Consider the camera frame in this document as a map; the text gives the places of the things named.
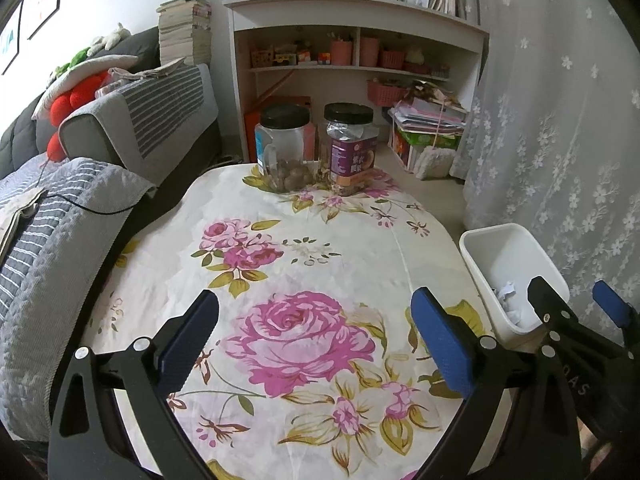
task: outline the white bookshelf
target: white bookshelf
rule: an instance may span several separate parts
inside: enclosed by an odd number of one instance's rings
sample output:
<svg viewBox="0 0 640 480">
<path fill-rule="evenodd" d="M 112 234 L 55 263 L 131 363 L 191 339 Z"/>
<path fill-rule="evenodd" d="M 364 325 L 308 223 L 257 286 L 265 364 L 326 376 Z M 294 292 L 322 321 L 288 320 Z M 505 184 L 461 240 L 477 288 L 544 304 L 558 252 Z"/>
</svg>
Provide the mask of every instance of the white bookshelf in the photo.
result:
<svg viewBox="0 0 640 480">
<path fill-rule="evenodd" d="M 357 102 L 375 109 L 367 99 L 367 80 L 373 77 L 431 79 L 454 91 L 461 104 L 471 108 L 488 32 L 461 18 L 389 0 L 227 0 L 224 5 L 229 13 L 234 91 L 245 160 L 245 112 L 252 109 L 259 95 L 292 71 L 277 94 L 311 96 L 315 122 L 322 121 L 322 111 L 329 102 Z M 295 38 L 310 38 L 314 45 L 328 43 L 329 31 L 353 38 L 351 66 L 251 66 L 255 48 Z M 380 38 L 392 48 L 416 44 L 425 52 L 427 63 L 450 66 L 449 78 L 360 66 L 363 36 Z M 380 109 L 375 121 L 384 124 Z"/>
</svg>

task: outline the plastic jar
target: plastic jar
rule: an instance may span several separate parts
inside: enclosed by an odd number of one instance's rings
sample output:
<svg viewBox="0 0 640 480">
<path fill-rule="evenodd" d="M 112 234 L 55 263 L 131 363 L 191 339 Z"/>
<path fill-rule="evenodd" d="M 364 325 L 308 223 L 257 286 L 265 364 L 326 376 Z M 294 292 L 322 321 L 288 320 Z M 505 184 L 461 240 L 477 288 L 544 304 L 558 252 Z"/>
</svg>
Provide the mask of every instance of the plastic jar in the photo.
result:
<svg viewBox="0 0 640 480">
<path fill-rule="evenodd" d="M 331 103 L 324 108 L 326 134 L 322 138 L 319 177 L 342 196 L 369 185 L 376 160 L 378 129 L 373 110 L 353 103 Z"/>
<path fill-rule="evenodd" d="M 255 127 L 258 167 L 275 192 L 296 191 L 314 181 L 312 171 L 303 163 L 309 121 L 308 108 L 297 105 L 272 105 L 260 114 L 260 124 Z"/>
</svg>

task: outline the red plush toy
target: red plush toy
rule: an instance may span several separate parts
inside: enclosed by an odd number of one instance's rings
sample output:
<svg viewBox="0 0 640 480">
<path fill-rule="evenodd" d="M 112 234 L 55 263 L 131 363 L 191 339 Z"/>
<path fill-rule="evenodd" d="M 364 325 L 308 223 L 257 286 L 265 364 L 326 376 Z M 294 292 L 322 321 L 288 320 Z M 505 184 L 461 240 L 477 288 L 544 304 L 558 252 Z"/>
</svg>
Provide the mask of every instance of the red plush toy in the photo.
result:
<svg viewBox="0 0 640 480">
<path fill-rule="evenodd" d="M 107 71 L 91 75 L 84 81 L 79 82 L 71 91 L 63 93 L 53 101 L 49 112 L 49 121 L 51 124 L 58 128 L 60 124 L 62 124 L 62 121 L 78 110 L 78 108 L 93 101 L 95 99 L 95 91 L 100 88 L 102 82 L 108 75 L 109 73 Z M 58 132 L 49 140 L 47 156 L 52 162 L 61 162 L 66 157 L 65 150 L 60 144 Z"/>
</svg>

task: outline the framed picture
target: framed picture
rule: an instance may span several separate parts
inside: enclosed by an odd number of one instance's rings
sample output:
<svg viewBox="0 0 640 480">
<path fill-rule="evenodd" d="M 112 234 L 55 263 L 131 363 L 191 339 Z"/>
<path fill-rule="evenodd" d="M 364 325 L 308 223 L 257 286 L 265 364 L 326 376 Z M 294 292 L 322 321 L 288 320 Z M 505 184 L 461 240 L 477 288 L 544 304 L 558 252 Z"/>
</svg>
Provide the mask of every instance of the framed picture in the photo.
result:
<svg viewBox="0 0 640 480">
<path fill-rule="evenodd" d="M 22 36 L 30 40 L 60 8 L 60 0 L 24 0 L 22 3 Z"/>
<path fill-rule="evenodd" d="M 9 65 L 18 56 L 20 40 L 20 12 L 22 2 L 9 18 L 6 27 L 0 32 L 0 74 L 4 74 Z"/>
</svg>

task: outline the sheer curtain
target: sheer curtain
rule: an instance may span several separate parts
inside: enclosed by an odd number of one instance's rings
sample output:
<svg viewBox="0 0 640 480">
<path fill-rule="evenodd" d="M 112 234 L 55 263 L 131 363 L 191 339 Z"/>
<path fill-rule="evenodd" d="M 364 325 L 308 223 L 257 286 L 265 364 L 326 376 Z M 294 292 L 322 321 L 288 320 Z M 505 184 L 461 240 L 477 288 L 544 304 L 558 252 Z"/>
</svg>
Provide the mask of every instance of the sheer curtain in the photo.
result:
<svg viewBox="0 0 640 480">
<path fill-rule="evenodd" d="M 591 287 L 640 303 L 640 54 L 607 0 L 480 3 L 490 49 L 451 170 L 466 227 L 524 225 L 580 320 L 622 341 Z"/>
</svg>

